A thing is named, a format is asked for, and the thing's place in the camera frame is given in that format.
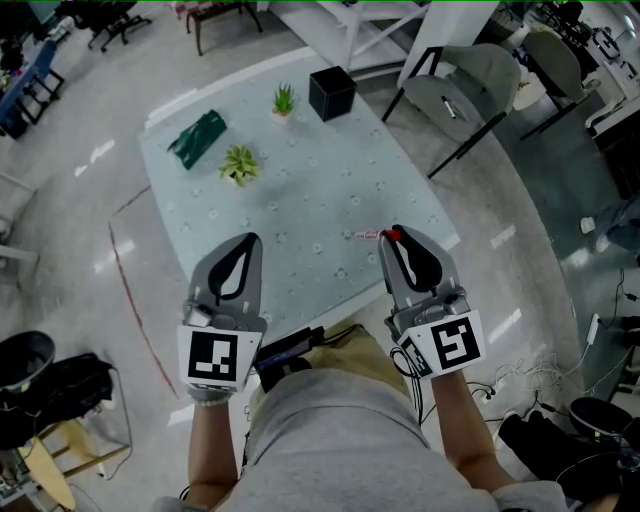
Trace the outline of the dark green tissue packet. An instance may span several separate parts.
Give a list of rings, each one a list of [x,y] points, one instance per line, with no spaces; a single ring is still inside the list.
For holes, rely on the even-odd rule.
[[[224,119],[215,110],[209,110],[196,122],[184,129],[168,146],[184,169],[189,171],[227,130]]]

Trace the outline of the white knit wrist band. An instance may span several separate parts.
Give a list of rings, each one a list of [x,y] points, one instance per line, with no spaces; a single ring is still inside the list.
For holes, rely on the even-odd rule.
[[[209,388],[187,387],[187,393],[198,407],[213,407],[227,403],[232,394],[226,391]]]

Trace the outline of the small spiky potted plant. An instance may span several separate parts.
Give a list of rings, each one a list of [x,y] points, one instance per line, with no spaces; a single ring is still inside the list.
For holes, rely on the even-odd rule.
[[[278,123],[284,124],[289,120],[295,109],[296,99],[292,86],[289,83],[280,84],[274,93],[272,117]]]

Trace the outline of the grey shell chair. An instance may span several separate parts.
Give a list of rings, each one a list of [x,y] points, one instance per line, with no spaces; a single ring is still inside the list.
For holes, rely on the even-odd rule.
[[[601,85],[599,78],[592,78],[583,84],[578,59],[564,41],[554,33],[530,32],[524,38],[523,46],[537,70],[542,73],[543,85],[552,84],[561,92],[561,96],[569,100],[569,103],[565,107],[558,108],[554,115],[522,135],[521,141],[549,129],[584,102]]]
[[[474,104],[449,79],[436,75],[440,64],[448,64],[475,80],[488,94],[491,112],[483,118]],[[424,114],[458,148],[429,174],[435,177],[451,161],[461,159],[513,109],[521,71],[516,60],[505,49],[494,44],[478,44],[467,47],[429,47],[420,57],[409,77],[403,82],[386,109],[382,120],[386,121],[401,99],[409,102]],[[445,96],[451,103],[457,118],[452,119],[441,101]]]

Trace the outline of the light wooden chair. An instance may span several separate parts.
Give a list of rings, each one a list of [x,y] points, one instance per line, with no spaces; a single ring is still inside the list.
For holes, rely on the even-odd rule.
[[[53,452],[45,445],[51,435],[58,435],[64,441]],[[103,468],[107,461],[124,455],[130,448],[124,444],[99,455],[89,431],[79,420],[73,419],[47,427],[27,446],[19,448],[18,453],[32,480],[65,512],[74,512],[76,500],[69,479],[88,470]]]

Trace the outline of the person's right forearm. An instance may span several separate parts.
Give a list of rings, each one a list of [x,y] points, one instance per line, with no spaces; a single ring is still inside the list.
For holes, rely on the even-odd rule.
[[[498,462],[495,445],[461,371],[431,380],[445,455],[474,489],[493,493],[517,481]]]

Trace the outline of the small broad-leaf potted plant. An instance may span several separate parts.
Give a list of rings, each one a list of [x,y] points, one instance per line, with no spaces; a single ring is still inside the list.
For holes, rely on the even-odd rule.
[[[248,182],[259,176],[259,165],[248,147],[232,145],[227,150],[219,172],[221,179],[244,188]]]

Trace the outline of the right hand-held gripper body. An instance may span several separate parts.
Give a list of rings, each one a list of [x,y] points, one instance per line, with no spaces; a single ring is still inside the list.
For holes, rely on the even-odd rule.
[[[485,359],[479,312],[470,308],[466,290],[456,282],[404,309],[393,308],[385,324],[405,357],[402,373],[408,377],[431,379]]]

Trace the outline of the person's left forearm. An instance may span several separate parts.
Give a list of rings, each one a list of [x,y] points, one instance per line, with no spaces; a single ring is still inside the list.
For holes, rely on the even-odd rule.
[[[223,503],[239,480],[228,404],[195,406],[186,502],[207,512]]]

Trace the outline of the person's grey shirt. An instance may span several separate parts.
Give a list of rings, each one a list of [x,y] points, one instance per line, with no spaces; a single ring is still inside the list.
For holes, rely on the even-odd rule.
[[[337,369],[293,373],[266,393],[246,455],[213,512],[569,512],[551,481],[474,489],[430,447],[408,398]],[[187,494],[159,497],[152,512],[207,512]]]

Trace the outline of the black cube box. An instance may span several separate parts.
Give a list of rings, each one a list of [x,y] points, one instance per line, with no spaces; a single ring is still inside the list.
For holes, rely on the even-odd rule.
[[[309,104],[323,122],[351,112],[356,83],[340,66],[314,72],[309,77]]]

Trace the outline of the white metal storage rack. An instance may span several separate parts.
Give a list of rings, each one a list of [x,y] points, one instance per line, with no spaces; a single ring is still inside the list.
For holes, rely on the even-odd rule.
[[[325,61],[363,80],[402,70],[408,52],[392,34],[422,19],[420,2],[271,2],[276,17]]]

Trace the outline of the black round helmet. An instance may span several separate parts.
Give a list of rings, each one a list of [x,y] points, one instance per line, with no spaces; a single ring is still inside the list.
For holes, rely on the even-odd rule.
[[[0,390],[24,391],[53,362],[55,351],[54,341],[40,331],[0,341]]]
[[[594,397],[573,400],[569,406],[569,418],[574,428],[587,436],[595,433],[621,435],[633,419],[622,408]]]

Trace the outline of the person's khaki trousers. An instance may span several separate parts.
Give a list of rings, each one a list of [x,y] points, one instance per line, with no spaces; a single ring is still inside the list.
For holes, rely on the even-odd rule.
[[[411,398],[405,378],[362,324],[344,321],[330,327],[325,331],[325,342],[303,358],[312,369],[337,369],[367,377]]]

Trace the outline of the blue cloth table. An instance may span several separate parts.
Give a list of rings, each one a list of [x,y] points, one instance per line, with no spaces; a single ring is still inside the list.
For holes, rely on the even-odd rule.
[[[11,109],[18,108],[31,124],[37,125],[51,101],[59,99],[59,90],[65,79],[52,68],[56,53],[57,43],[51,39],[45,40],[31,53],[22,73],[12,81],[5,92],[0,93],[0,137],[9,135],[6,130],[6,121]],[[33,90],[33,84],[37,84],[49,94],[49,101],[41,102],[38,99]],[[30,97],[39,105],[36,115],[32,115],[24,105],[22,101],[24,96]]]

